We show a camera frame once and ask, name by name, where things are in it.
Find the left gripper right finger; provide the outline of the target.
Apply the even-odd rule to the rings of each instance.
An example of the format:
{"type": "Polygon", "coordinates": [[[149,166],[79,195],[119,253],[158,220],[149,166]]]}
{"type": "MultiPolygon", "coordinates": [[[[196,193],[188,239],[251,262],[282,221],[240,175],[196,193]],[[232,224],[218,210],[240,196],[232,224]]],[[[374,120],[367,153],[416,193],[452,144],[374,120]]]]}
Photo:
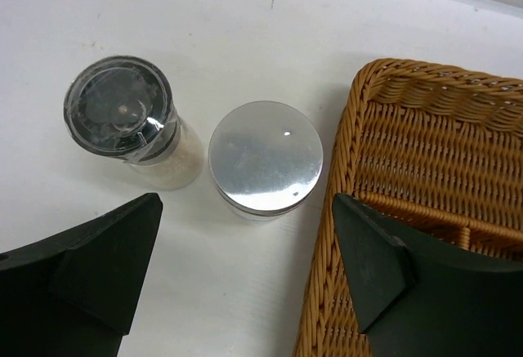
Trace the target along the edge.
{"type": "Polygon", "coordinates": [[[334,196],[332,212],[373,355],[521,355],[521,263],[462,250],[348,194],[334,196]]]}

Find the silver-lid spice jar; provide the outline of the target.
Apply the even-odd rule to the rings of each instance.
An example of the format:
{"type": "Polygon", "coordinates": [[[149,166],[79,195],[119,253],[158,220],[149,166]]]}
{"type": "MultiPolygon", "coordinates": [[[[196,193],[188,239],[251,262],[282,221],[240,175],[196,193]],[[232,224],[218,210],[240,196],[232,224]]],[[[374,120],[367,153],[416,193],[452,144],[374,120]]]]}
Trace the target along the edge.
{"type": "Polygon", "coordinates": [[[217,192],[233,212],[253,221],[298,208],[318,183],[323,164],[322,142],[312,122],[271,100],[231,110],[208,146],[217,192]]]}

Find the black-top salt grinder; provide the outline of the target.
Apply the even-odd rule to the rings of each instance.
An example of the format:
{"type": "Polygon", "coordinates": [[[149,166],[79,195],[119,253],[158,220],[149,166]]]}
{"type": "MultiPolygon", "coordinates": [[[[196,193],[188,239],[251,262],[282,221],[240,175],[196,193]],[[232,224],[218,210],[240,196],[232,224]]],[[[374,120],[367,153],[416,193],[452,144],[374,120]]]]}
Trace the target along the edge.
{"type": "Polygon", "coordinates": [[[89,65],[70,84],[63,116],[81,148],[122,161],[155,188],[179,189],[203,169],[202,142],[179,115],[167,77],[142,58],[89,65]]]}

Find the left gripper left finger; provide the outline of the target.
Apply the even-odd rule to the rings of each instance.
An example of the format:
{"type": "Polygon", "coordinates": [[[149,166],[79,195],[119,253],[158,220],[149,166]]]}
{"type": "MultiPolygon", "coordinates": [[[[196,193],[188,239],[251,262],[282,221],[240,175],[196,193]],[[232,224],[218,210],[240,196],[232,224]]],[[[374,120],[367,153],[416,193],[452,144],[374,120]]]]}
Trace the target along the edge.
{"type": "Polygon", "coordinates": [[[1,255],[3,356],[116,356],[132,321],[163,203],[142,196],[1,255]]]}

